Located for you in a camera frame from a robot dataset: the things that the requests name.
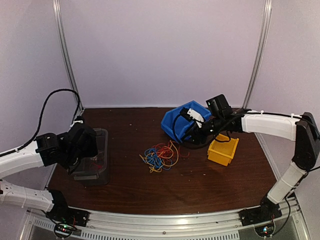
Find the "transparent bin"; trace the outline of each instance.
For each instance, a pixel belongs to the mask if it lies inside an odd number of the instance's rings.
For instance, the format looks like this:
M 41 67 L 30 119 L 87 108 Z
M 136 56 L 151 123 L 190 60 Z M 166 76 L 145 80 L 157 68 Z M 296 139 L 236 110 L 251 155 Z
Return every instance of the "transparent bin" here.
M 109 182 L 108 132 L 95 128 L 98 155 L 85 157 L 71 174 L 73 179 L 84 186 L 105 185 Z
M 229 138 L 219 134 L 216 137 L 219 141 L 227 141 Z M 218 142 L 213 140 L 208 149 L 208 159 L 218 164 L 228 166 L 235 156 L 239 138 L 231 138 L 229 142 Z

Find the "metal grate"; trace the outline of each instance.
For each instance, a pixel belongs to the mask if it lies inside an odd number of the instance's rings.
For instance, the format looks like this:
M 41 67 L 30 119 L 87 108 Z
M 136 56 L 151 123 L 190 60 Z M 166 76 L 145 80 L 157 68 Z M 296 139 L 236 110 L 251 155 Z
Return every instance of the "metal grate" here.
M 82 230 L 81 239 L 85 240 L 151 240 L 151 239 L 159 239 L 159 240 L 240 240 L 239 232 L 232 231 L 227 233 L 218 233 L 212 234 L 206 237 L 198 237 L 198 238 L 177 238 L 177 237 L 158 237 L 158 238 L 141 238 L 141 237 L 119 237 L 119 236 L 111 236 L 109 234 L 103 233 L 92 233 L 90 231 Z
M 43 229 L 48 229 L 48 230 L 53 230 L 55 225 L 52 222 L 48 222 L 46 220 L 42 219 L 35 219 L 34 223 L 35 226 L 43 228 Z
M 35 218 L 33 224 L 42 229 L 53 231 L 55 225 L 47 219 Z M 72 235 L 74 238 L 83 240 L 240 240 L 238 231 L 227 233 L 211 234 L 203 237 L 121 237 L 107 233 L 94 232 L 91 229 L 81 229 L 79 236 Z

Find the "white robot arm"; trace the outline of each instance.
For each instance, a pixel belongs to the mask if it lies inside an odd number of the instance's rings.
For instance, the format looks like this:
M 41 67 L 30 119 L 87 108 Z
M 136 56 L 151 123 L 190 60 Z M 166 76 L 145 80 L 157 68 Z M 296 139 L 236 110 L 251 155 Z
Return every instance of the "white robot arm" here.
M 182 137 L 182 144 L 189 142 L 199 145 L 193 148 L 205 147 L 211 142 L 207 141 L 207 137 L 213 135 L 213 140 L 221 131 L 261 133 L 295 142 L 292 162 L 283 176 L 262 198 L 260 206 L 239 213 L 243 226 L 280 217 L 278 203 L 285 199 L 310 171 L 315 170 L 313 167 L 320 153 L 320 133 L 312 114 L 305 112 L 303 115 L 284 115 L 242 108 L 233 111 L 223 94 L 207 100 L 206 103 L 214 118 L 201 121 L 201 126 L 196 124 L 195 120 L 193 126 Z M 188 121 L 194 120 L 188 112 L 183 108 L 180 116 Z
M 69 208 L 60 191 L 25 188 L 2 178 L 26 169 L 55 163 L 70 173 L 70 167 L 75 170 L 83 158 L 97 154 L 96 132 L 79 122 L 73 124 L 68 132 L 40 135 L 24 148 L 18 147 L 17 150 L 0 153 L 0 204 L 42 210 L 58 222 L 71 219 L 73 223 L 74 217 L 77 225 L 85 226 L 84 219 L 87 219 L 88 212 Z

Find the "wooden table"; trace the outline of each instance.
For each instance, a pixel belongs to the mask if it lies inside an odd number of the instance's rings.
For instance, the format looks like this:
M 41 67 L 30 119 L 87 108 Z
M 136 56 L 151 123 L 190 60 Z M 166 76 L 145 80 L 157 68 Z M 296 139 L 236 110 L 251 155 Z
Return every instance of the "wooden table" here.
M 239 138 L 228 167 L 207 159 L 207 148 L 188 150 L 169 171 L 149 173 L 139 154 L 170 138 L 161 129 L 169 108 L 86 109 L 86 123 L 109 133 L 110 182 L 84 187 L 57 166 L 50 189 L 62 191 L 71 207 L 125 214 L 191 214 L 259 205 L 276 182 L 252 133 Z

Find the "white backdrop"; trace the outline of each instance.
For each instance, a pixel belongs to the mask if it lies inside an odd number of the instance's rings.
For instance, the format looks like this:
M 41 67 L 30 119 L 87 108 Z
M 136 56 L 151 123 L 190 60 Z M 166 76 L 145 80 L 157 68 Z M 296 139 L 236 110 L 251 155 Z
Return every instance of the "white backdrop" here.
M 249 107 L 276 113 L 311 112 L 320 126 L 320 1 L 273 0 L 270 32 Z M 264 136 L 275 167 L 283 173 L 295 144 Z M 320 236 L 320 170 L 297 188 L 311 239 Z
M 22 145 L 36 131 L 47 95 L 69 88 L 52 0 L 1 0 L 0 7 L 0 152 Z M 40 134 L 69 129 L 76 103 L 57 93 L 47 104 Z M 43 189 L 51 167 L 6 177 L 24 187 Z M 0 239 L 17 239 L 25 208 L 0 205 Z
M 75 81 L 91 107 L 178 106 L 246 95 L 263 0 L 66 0 Z

